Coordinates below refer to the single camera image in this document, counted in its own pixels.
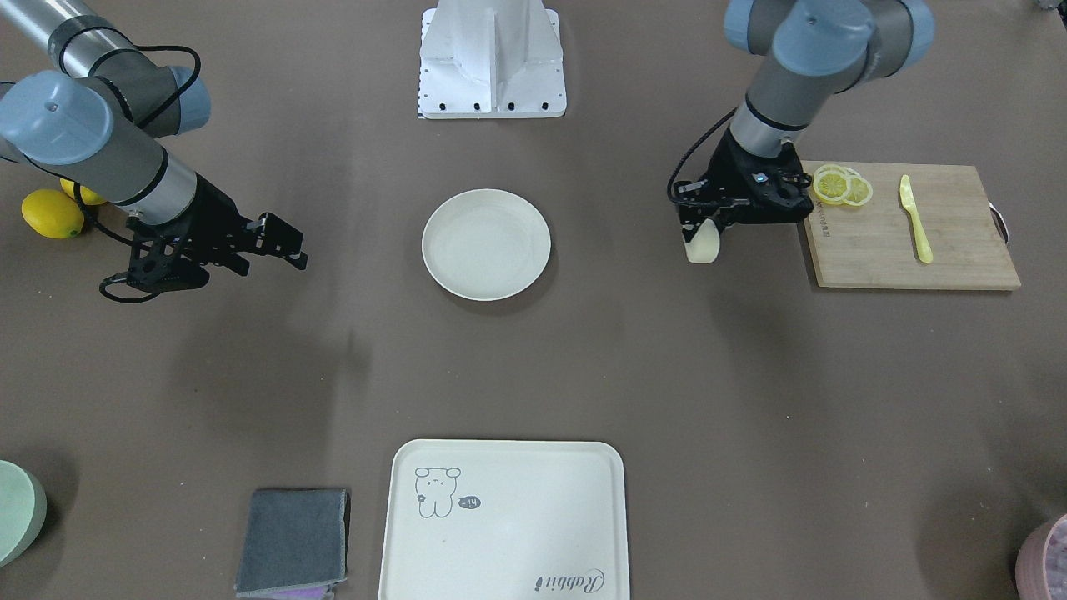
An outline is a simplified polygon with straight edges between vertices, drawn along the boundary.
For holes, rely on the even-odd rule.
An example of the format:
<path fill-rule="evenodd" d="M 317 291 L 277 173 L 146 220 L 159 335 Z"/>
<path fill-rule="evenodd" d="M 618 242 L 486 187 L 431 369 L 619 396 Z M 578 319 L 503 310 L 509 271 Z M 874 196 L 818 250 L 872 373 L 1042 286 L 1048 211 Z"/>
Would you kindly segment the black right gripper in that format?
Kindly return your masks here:
<path fill-rule="evenodd" d="M 209 263 L 246 277 L 250 262 L 243 253 L 308 268 L 298 228 L 270 212 L 254 220 L 241 216 L 235 202 L 201 175 L 182 215 L 156 225 L 131 216 L 126 227 L 133 232 L 128 269 L 100 283 L 100 293 L 115 303 L 147 303 L 161 293 L 202 288 Z"/>

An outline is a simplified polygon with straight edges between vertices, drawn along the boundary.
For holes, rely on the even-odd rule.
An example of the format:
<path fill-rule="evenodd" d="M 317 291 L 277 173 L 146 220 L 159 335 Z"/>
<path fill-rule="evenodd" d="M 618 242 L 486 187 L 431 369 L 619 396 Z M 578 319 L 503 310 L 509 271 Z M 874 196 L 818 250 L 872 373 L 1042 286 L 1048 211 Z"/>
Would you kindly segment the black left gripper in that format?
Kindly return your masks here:
<path fill-rule="evenodd" d="M 797 223 L 812 214 L 809 190 L 813 179 L 805 173 L 792 143 L 778 156 L 764 158 L 743 149 L 724 132 L 704 174 L 697 181 L 678 181 L 679 171 L 692 153 L 718 129 L 713 125 L 699 137 L 672 171 L 672 203 L 685 244 L 700 239 L 704 219 L 715 222 L 722 247 L 724 232 L 734 224 Z"/>

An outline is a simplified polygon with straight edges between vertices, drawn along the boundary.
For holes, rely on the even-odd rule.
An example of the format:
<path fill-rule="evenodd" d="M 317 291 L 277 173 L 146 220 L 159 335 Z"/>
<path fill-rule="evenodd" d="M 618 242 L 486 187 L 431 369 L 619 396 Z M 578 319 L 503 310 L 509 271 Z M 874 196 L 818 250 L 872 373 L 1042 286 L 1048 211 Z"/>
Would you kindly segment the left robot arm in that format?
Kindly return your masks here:
<path fill-rule="evenodd" d="M 724 37 L 763 61 L 696 181 L 668 181 L 686 258 L 716 259 L 724 228 L 803 221 L 812 178 L 795 144 L 832 95 L 888 78 L 929 51 L 924 1 L 732 1 Z"/>

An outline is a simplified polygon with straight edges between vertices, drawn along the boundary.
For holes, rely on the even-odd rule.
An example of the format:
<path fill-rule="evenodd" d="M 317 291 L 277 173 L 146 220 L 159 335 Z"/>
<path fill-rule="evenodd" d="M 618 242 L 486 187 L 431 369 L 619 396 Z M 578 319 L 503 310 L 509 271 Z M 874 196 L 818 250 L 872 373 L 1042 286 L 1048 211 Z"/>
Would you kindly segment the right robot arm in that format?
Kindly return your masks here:
<path fill-rule="evenodd" d="M 248 254 L 306 268 L 298 228 L 270 212 L 248 219 L 161 144 L 210 117 L 198 54 L 191 68 L 159 66 L 153 47 L 83 1 L 4 1 L 3 16 L 51 60 L 3 83 L 3 160 L 90 188 L 127 216 L 129 265 L 103 278 L 103 297 L 114 285 L 138 290 L 141 303 L 202 288 L 210 265 L 246 277 Z"/>

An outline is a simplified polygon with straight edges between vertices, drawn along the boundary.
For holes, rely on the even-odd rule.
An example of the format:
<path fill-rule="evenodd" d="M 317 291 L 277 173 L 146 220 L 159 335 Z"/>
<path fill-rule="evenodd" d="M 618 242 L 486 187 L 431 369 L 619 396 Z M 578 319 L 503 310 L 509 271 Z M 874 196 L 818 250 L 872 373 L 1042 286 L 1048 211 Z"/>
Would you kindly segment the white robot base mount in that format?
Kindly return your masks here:
<path fill-rule="evenodd" d="M 559 15 L 541 1 L 439 1 L 423 12 L 420 119 L 566 114 Z"/>

